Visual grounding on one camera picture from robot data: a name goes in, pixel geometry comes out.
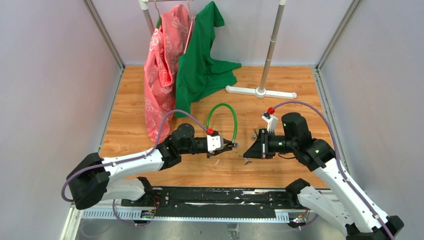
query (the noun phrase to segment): red fitting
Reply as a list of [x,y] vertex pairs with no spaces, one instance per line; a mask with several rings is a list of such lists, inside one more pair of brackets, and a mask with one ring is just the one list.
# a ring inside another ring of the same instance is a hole
[[274,110],[273,107],[268,108],[268,113],[269,114],[274,114],[276,111]]
[[207,135],[212,135],[214,133],[214,130],[212,129],[212,128],[208,128],[207,130],[206,130],[206,134]]

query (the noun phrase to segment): pink jacket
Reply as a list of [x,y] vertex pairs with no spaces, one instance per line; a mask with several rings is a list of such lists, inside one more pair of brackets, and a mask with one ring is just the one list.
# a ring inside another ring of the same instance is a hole
[[[144,64],[144,100],[147,133],[155,142],[161,121],[175,109],[174,84],[177,79],[178,58],[183,54],[188,38],[190,17],[184,5],[179,4],[161,15],[162,25],[151,37],[147,60]],[[168,121],[163,125],[159,141],[170,133]]]

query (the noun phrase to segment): wood plank floor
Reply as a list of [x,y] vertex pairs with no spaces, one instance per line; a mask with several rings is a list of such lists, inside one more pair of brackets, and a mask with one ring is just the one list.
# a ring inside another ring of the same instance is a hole
[[[262,76],[262,67],[242,67],[234,71],[238,83],[236,87],[256,88]],[[299,101],[307,102],[320,111],[321,103],[312,72],[309,67],[271,67],[265,86],[269,90],[296,92]],[[216,104],[228,103],[237,113],[239,148],[212,157],[205,154],[183,155],[176,166],[159,171],[141,173],[154,186],[210,186],[210,187],[272,187],[283,188],[292,181],[303,178],[317,188],[327,186],[295,159],[287,160],[278,156],[274,159],[252,159],[252,163],[240,157],[253,143],[254,128],[265,126],[261,114],[271,106],[284,101],[276,98],[256,98],[226,92],[224,89],[200,102],[191,105],[191,113],[200,122],[206,123],[209,110]],[[122,82],[116,96],[111,119],[100,152],[102,157],[115,157],[151,148],[154,144],[147,135],[144,108],[144,71],[141,66],[125,68]],[[330,135],[323,120],[311,109],[299,104],[289,104],[277,109],[275,115],[299,112],[307,120],[312,136],[330,142]],[[181,123],[195,127],[196,137],[205,133],[189,118],[172,119],[171,131]],[[224,107],[218,108],[210,126],[218,130],[226,139],[233,134],[233,117]],[[283,134],[281,121],[277,134]]]

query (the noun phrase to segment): green tube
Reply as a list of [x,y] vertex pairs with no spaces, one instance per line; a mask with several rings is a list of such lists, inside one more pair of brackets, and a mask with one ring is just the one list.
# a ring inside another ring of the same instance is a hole
[[212,110],[210,110],[209,115],[207,116],[206,128],[209,128],[209,121],[211,120],[211,117],[212,117],[212,114],[214,113],[214,111],[221,106],[229,108],[232,112],[232,117],[234,118],[234,132],[232,134],[232,142],[235,143],[236,137],[237,137],[237,116],[236,116],[236,112],[234,111],[234,109],[230,105],[228,105],[226,103],[220,103],[220,104],[217,104],[216,106],[214,106],[212,108]]

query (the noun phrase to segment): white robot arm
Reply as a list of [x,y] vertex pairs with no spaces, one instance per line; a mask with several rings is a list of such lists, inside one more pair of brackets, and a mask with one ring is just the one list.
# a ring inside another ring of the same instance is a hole
[[[328,185],[343,205],[337,205],[308,182],[298,179],[286,187],[292,196],[293,207],[303,206],[315,211],[349,240],[390,239],[387,230],[395,236],[402,229],[404,224],[398,216],[389,216],[365,194],[343,165],[339,168],[331,146],[322,139],[312,138],[304,117],[297,112],[283,115],[281,120],[285,135],[275,135],[278,119],[272,113],[268,110],[263,114],[262,118],[268,123],[268,128],[259,130],[255,143],[243,157],[271,159],[276,153],[293,153],[301,164]],[[373,214],[360,195],[376,214]]]
[[66,178],[75,207],[87,209],[100,201],[113,199],[136,201],[151,187],[149,181],[142,177],[123,178],[173,167],[181,162],[182,154],[205,153],[210,157],[235,147],[236,143],[210,130],[206,137],[194,137],[194,127],[183,123],[155,149],[120,157],[100,158],[97,152],[89,154]]

